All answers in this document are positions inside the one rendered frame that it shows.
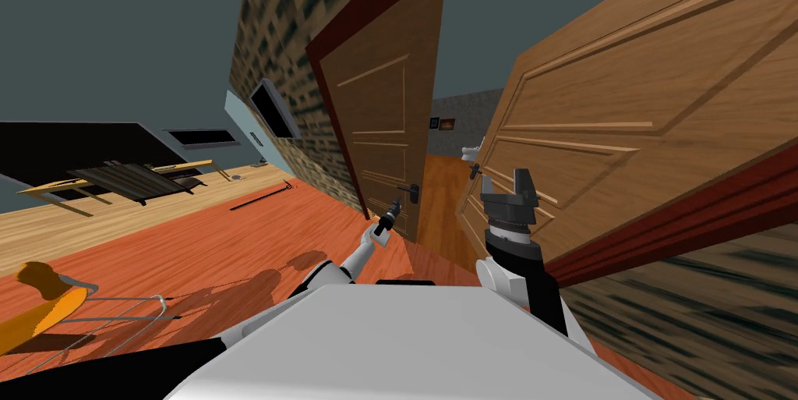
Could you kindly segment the black rod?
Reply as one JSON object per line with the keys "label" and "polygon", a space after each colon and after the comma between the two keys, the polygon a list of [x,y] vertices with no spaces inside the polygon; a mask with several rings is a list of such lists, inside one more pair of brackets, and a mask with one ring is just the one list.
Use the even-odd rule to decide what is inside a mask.
{"label": "black rod", "polygon": [[248,200],[248,201],[246,201],[246,202],[244,202],[242,204],[239,204],[239,205],[236,205],[234,207],[231,207],[229,209],[229,211],[239,210],[239,209],[241,209],[243,207],[247,207],[247,206],[252,205],[252,204],[254,204],[256,202],[259,202],[261,200],[265,200],[268,197],[271,197],[271,196],[276,195],[278,193],[283,193],[284,191],[288,191],[288,190],[291,190],[291,189],[294,189],[294,188],[295,188],[295,186],[293,184],[291,184],[287,180],[284,180],[284,186],[282,186],[281,188],[276,189],[274,191],[270,191],[270,193],[267,193],[265,195],[262,195],[262,196],[259,196],[259,197],[255,198],[255,199]]}

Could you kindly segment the black framed window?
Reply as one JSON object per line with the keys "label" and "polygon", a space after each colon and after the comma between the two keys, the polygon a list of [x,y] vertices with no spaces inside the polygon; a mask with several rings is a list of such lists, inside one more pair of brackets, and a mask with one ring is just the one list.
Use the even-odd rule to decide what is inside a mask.
{"label": "black framed window", "polygon": [[231,147],[240,144],[226,129],[165,129],[187,150]]}

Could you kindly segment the light brown wooden door leaf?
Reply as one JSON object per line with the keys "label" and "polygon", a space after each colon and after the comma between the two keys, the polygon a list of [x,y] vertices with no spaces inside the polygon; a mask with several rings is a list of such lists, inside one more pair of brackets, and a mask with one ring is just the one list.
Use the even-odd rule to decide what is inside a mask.
{"label": "light brown wooden door leaf", "polygon": [[521,54],[478,154],[547,261],[798,143],[798,0],[605,0]]}

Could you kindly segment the black wall television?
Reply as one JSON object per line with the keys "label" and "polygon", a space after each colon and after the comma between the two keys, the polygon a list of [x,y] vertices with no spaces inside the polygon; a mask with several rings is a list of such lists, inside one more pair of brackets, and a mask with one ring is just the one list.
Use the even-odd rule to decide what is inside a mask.
{"label": "black wall television", "polygon": [[284,140],[302,138],[288,105],[269,79],[263,78],[258,82],[249,100],[274,138]]}

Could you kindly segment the pale blue door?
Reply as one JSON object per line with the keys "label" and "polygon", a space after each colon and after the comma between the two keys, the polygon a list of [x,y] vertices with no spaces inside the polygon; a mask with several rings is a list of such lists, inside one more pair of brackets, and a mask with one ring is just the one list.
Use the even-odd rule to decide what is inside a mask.
{"label": "pale blue door", "polygon": [[295,175],[281,153],[271,142],[260,123],[256,120],[250,108],[239,100],[231,90],[226,92],[224,109],[242,131],[245,138],[260,154],[260,160],[265,160],[269,165],[291,176]]}

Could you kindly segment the wooden table with dark top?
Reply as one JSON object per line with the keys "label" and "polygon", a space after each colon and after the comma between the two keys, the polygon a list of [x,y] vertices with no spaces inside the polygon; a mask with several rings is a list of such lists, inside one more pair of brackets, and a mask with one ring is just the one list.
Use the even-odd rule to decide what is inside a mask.
{"label": "wooden table with dark top", "polygon": [[138,164],[124,164],[71,171],[69,174],[72,175],[73,178],[70,180],[51,182],[42,186],[31,187],[22,190],[21,193],[90,218],[92,214],[71,207],[61,201],[47,198],[44,195],[46,193],[55,193],[55,191],[73,190],[103,204],[110,204],[109,201],[95,196],[92,193],[88,193],[88,191],[83,189],[86,186],[99,186],[144,206],[147,204],[148,200],[157,199],[159,197],[176,193],[192,193],[192,188],[194,186],[189,185],[187,182],[180,183],[175,179],[170,179],[167,175],[206,166],[211,167],[213,171],[220,174],[225,180],[231,181],[229,174],[211,160],[194,161],[156,168],[148,168]]}

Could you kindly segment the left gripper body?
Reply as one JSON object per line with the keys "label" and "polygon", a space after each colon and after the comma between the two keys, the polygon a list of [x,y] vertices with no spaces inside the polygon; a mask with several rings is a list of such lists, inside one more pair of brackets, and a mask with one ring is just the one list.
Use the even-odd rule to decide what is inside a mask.
{"label": "left gripper body", "polygon": [[376,227],[376,235],[382,235],[382,232],[390,231],[394,227],[397,217],[401,214],[401,200],[396,199],[388,208],[385,214],[380,216],[378,225]]}

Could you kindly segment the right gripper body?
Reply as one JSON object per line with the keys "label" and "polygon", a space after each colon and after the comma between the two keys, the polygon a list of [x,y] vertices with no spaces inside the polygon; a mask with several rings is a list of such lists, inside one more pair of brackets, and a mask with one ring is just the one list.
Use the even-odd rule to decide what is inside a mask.
{"label": "right gripper body", "polygon": [[480,195],[483,208],[492,220],[519,225],[535,225],[535,208],[538,207],[538,196],[535,193],[501,194],[482,193]]}

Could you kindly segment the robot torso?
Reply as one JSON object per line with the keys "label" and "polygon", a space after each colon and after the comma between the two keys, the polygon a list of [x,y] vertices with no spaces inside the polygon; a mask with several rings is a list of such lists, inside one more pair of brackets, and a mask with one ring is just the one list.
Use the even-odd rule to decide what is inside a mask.
{"label": "robot torso", "polygon": [[221,340],[165,400],[661,400],[485,287],[325,285]]}

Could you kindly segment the dark brown wooden door leaf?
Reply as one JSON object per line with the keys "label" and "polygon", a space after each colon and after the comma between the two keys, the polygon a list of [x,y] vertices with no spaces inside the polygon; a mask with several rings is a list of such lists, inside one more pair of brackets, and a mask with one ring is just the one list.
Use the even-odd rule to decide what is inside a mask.
{"label": "dark brown wooden door leaf", "polygon": [[321,67],[365,205],[417,239],[443,0],[399,0]]}

